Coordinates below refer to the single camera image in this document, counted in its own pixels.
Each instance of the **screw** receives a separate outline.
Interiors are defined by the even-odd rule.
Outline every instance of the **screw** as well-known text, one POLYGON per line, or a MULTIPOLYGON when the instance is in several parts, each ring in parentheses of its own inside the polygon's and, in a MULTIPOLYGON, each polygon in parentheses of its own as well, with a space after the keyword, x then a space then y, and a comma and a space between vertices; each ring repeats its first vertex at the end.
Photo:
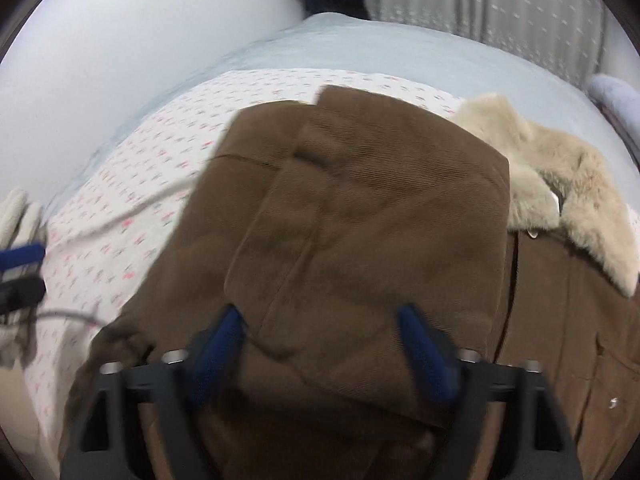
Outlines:
POLYGON ((171 350, 162 356, 162 362, 168 365, 173 363, 180 363, 188 357, 189 353, 186 350, 171 350))
POLYGON ((467 363, 477 363, 482 360, 482 356, 475 350, 463 348, 458 352, 458 359, 467 363))
POLYGON ((102 375, 117 374, 121 370, 122 363, 119 362, 105 363, 100 367, 100 373, 102 375))
POLYGON ((539 374, 542 371, 542 366, 538 361, 526 361, 524 363, 525 370, 527 372, 534 372, 539 374))

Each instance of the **curtain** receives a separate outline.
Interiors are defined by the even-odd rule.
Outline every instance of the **curtain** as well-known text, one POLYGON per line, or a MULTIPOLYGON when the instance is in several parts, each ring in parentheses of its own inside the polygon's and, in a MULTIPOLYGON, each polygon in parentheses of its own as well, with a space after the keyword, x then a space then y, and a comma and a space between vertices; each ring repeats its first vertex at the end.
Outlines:
POLYGON ((366 0, 373 19, 457 34, 583 87, 602 54, 601 0, 366 0))

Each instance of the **brown coat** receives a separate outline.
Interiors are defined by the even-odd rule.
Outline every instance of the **brown coat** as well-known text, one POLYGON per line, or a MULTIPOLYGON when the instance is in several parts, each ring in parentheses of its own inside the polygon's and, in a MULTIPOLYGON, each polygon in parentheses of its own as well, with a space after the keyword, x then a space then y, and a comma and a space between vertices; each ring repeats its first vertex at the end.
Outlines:
POLYGON ((95 338, 65 426, 101 364, 183 348, 232 301, 249 341, 197 416, 225 480, 417 478, 448 414, 414 393, 395 322, 412 301, 461 347, 542 362, 585 478, 608 478, 640 429, 638 297, 559 234, 509 235, 509 206, 505 158, 417 107, 329 88, 249 108, 95 338))

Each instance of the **beige fur collar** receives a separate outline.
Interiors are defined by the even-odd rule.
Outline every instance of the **beige fur collar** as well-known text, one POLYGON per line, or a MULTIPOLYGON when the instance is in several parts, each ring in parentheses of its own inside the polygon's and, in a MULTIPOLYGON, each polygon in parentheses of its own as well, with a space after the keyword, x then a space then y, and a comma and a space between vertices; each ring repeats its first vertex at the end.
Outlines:
POLYGON ((638 250, 625 203, 602 154, 568 133, 526 120, 508 99, 486 94, 452 120, 509 160, 509 229, 564 228, 626 297, 638 282, 638 250), (564 200, 558 212, 551 190, 564 200))

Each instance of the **patterned bedsheet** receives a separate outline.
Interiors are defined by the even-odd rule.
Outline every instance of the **patterned bedsheet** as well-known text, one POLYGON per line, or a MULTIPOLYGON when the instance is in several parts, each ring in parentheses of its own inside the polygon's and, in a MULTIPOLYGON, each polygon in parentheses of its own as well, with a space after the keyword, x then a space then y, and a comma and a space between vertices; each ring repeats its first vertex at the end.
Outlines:
MULTIPOLYGON (((113 320, 135 292, 180 217, 200 170, 236 112, 262 102, 315 101, 327 85, 387 94, 442 116, 461 99, 424 84, 342 70, 227 72, 149 116, 50 219, 41 312, 73 310, 113 320)), ((62 413, 98 326, 45 318, 25 369, 42 431, 56 449, 62 413)))

